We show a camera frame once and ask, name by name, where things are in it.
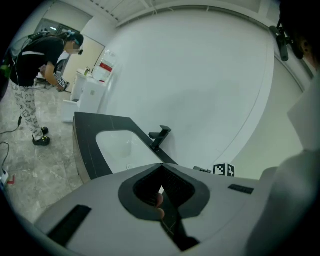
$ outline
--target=person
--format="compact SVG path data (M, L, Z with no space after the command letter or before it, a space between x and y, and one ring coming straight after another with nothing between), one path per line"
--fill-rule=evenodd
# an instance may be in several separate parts
M280 3L280 20L285 32L300 47L304 58L318 71L320 48L316 12L316 2L313 0L303 3L298 0L282 0Z
M35 94L31 88L40 68L45 67L45 79L61 91L64 88L54 76L55 66L60 55L78 54L84 42L80 33L68 30L60 35L47 35L27 45L19 54L12 68L10 81L20 115L32 133L32 142L36 146L47 146L50 138L45 136L49 130L40 127L36 116Z

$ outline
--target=cable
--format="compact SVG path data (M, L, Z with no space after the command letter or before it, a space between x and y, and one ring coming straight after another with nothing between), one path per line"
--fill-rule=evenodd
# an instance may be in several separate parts
M3 162L2 162L2 165L1 165L1 168L2 168L3 173L6 174L6 171L5 171L5 169L4 169L4 164L5 164L6 160L7 160L8 155L9 155L10 145L9 145L8 143L4 142L4 141L2 141L2 142L0 143L0 145L1 145L1 144L7 144L7 145L8 145L8 151L7 151L6 156L5 156L5 158L4 158Z
M18 130L18 128L20 127L21 121L22 121L22 116L19 117L18 127L17 127L17 128L15 128L14 130L7 130L7 131L4 131L4 132L1 132L0 135L6 134L6 133L13 133L13 132L15 132L15 131Z

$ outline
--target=white sink basin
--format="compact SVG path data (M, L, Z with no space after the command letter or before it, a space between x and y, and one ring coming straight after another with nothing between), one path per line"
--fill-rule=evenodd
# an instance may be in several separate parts
M96 136L96 142L114 174L163 163L135 133L128 130L100 132Z

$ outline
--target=black slot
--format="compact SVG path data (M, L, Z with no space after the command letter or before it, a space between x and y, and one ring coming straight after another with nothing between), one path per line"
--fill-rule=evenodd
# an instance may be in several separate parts
M48 237L65 247L90 211L91 208L88 206L77 205L55 226Z
M204 183L167 164L157 164L124 181L118 191L119 200L136 218L161 221L154 208L161 186L182 219L198 216L210 199Z
M246 194L249 194L249 195L251 195L252 192L254 191L254 189L251 188L251 187L240 186L240 185L236 185L236 184L232 184L228 188L231 189L231 190L235 190L235 191L238 191L238 192L246 193Z

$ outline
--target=black countertop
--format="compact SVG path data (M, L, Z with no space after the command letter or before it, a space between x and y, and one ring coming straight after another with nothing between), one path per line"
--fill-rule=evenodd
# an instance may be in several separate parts
M91 180L113 174L97 144L96 136L99 133L127 130L135 133L146 145L153 143L129 117L75 112L73 129L83 163ZM177 164L162 149L153 152L164 163Z

